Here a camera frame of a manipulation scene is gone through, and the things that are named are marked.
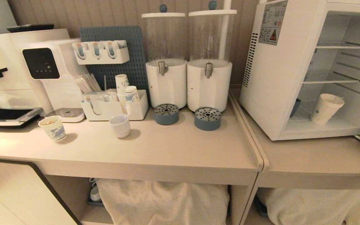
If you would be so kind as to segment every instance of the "control panel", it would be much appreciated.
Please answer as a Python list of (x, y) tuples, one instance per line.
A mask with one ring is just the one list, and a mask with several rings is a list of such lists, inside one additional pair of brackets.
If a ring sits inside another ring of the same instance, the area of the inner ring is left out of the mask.
[(23, 50), (30, 75), (34, 79), (58, 79), (60, 77), (51, 49), (33, 48)]

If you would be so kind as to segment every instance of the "pegboard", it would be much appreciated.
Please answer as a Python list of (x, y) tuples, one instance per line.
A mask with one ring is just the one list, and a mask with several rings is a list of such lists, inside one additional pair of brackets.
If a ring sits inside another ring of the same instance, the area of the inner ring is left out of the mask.
[(106, 75), (106, 88), (116, 88), (115, 76), (127, 74), (130, 85), (147, 91), (148, 103), (151, 105), (145, 68), (143, 33), (139, 26), (86, 27), (80, 29), (80, 37), (82, 41), (126, 40), (130, 61), (123, 64), (93, 64), (86, 65), (86, 67), (90, 73), (95, 75), (102, 89), (104, 88), (104, 75)]

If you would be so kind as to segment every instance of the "white cloth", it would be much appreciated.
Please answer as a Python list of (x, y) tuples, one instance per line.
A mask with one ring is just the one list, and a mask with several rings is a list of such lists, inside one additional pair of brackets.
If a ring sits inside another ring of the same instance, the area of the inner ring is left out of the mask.
[(98, 179), (115, 225), (226, 225), (227, 185)]
[(275, 225), (360, 225), (360, 190), (259, 188)]

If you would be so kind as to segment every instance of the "white organizer tray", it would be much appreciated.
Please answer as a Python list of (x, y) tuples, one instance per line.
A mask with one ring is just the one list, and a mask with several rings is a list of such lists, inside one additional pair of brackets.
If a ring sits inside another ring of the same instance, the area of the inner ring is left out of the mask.
[(129, 49), (127, 47), (115, 49), (114, 53), (116, 58), (111, 58), (108, 55), (108, 50), (101, 49), (100, 54), (101, 58), (97, 59), (93, 57), (92, 50), (86, 49), (84, 50), (84, 54), (86, 55), (86, 59), (81, 59), (78, 57), (76, 51), (73, 51), (77, 63), (79, 65), (88, 65), (88, 64), (122, 64), (130, 60)]
[[(130, 106), (130, 114), (127, 115), (131, 121), (143, 120), (148, 111), (148, 100), (146, 90), (137, 90), (140, 100), (138, 102), (128, 102)], [(84, 114), (89, 121), (109, 121), (112, 117), (118, 115), (126, 115), (122, 111), (120, 102), (100, 102), (101, 115), (94, 113), (91, 104), (88, 102), (80, 103)]]

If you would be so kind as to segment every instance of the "sticker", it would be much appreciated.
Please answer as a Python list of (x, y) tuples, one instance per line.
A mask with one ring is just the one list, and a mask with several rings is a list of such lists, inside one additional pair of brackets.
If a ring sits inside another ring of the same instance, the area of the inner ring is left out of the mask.
[(277, 45), (286, 7), (287, 1), (265, 6), (258, 42)]
[(277, 38), (276, 38), (276, 30), (273, 30), (273, 34), (270, 36), (270, 40), (277, 40)]

